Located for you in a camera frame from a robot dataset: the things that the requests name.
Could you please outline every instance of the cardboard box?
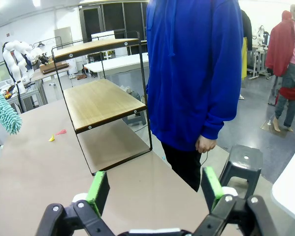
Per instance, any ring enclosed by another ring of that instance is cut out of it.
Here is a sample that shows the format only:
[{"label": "cardboard box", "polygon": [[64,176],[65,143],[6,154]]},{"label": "cardboard box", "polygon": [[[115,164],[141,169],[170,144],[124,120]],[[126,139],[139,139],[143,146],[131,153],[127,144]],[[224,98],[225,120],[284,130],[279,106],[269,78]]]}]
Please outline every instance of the cardboard box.
[{"label": "cardboard box", "polygon": [[[61,67],[62,64],[63,64],[63,62],[58,62],[57,67]],[[55,69],[55,65],[54,65],[53,61],[49,61],[49,63],[46,65],[44,65],[44,64],[40,65],[41,73],[43,73],[44,71],[52,70],[52,69]]]}]

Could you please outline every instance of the hand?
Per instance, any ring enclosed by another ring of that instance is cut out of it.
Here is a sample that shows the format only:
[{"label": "hand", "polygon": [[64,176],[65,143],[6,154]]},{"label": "hand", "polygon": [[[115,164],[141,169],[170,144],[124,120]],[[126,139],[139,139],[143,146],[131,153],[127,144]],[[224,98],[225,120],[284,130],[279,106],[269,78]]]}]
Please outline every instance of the hand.
[{"label": "hand", "polygon": [[196,150],[199,153],[206,153],[212,150],[216,146],[216,140],[207,139],[206,137],[200,135],[196,142]]}]

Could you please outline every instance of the white wall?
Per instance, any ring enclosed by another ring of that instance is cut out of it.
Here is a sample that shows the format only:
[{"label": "white wall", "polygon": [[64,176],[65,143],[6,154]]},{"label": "white wall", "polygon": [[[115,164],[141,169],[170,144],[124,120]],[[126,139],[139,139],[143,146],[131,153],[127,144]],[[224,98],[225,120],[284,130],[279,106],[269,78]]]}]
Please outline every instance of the white wall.
[{"label": "white wall", "polygon": [[[54,37],[54,30],[64,27],[71,28],[72,40],[82,39],[77,7],[41,13],[0,27],[0,61],[3,61],[1,51],[4,42],[19,40],[34,44]],[[55,39],[44,42],[44,44],[46,47],[43,50],[46,50],[48,56],[51,56],[51,48],[55,46]]]},{"label": "white wall", "polygon": [[271,30],[282,21],[284,10],[289,11],[295,0],[239,0],[239,5],[251,20],[252,31],[263,25],[264,31]]}]

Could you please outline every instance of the black stool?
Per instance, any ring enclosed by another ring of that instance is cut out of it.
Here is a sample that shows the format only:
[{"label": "black stool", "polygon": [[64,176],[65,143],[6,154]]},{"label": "black stool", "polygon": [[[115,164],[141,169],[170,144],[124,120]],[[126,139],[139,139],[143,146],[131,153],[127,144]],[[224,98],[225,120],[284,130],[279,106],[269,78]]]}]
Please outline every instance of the black stool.
[{"label": "black stool", "polygon": [[259,149],[235,145],[231,148],[227,162],[220,175],[221,186],[227,186],[232,177],[244,178],[248,181],[247,199],[253,195],[263,163],[263,154]]}]

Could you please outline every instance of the mannequin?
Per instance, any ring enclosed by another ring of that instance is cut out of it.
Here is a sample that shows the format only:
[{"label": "mannequin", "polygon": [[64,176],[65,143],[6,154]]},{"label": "mannequin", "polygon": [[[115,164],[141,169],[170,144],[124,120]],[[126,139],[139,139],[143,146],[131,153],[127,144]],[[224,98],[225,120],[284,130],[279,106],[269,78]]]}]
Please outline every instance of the mannequin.
[{"label": "mannequin", "polygon": [[[289,11],[283,11],[282,13],[282,22],[283,21],[290,21],[292,19],[292,14]],[[275,34],[275,31],[278,30],[280,28],[281,24],[278,24],[271,32],[271,37]],[[281,76],[277,76],[277,75],[273,75],[274,76],[274,84],[273,84],[273,88],[271,90],[271,94],[269,96],[269,100],[268,100],[268,104],[271,106],[275,106],[276,102],[277,102],[277,97],[279,94],[279,90],[282,87],[282,77]]]},{"label": "mannequin", "polygon": [[288,68],[282,76],[282,87],[279,91],[278,101],[275,106],[275,117],[273,119],[273,126],[277,132],[281,131],[279,128],[278,119],[281,116],[287,101],[289,101],[289,103],[284,126],[286,126],[287,130],[290,132],[293,132],[291,125],[295,116],[295,5],[291,5],[291,14],[292,23],[294,26],[294,49],[293,54],[290,58],[290,63],[288,64]]}]

